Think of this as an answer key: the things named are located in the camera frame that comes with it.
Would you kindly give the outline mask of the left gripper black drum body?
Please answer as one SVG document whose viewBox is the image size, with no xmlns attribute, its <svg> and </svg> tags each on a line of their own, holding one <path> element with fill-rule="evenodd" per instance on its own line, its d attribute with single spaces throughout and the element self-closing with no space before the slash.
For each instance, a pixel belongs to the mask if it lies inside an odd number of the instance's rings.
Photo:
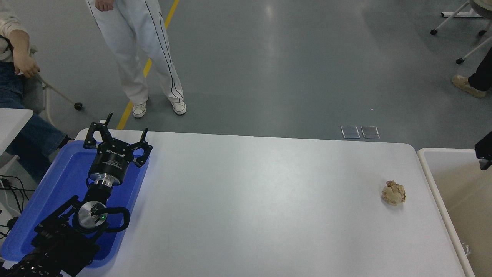
<svg viewBox="0 0 492 277">
<path fill-rule="evenodd" d="M 101 142 L 97 146 L 96 157 L 88 171 L 88 177 L 96 180 L 102 175 L 110 175 L 114 183 L 122 183 L 133 161 L 133 150 L 130 144 L 123 141 Z"/>
</svg>

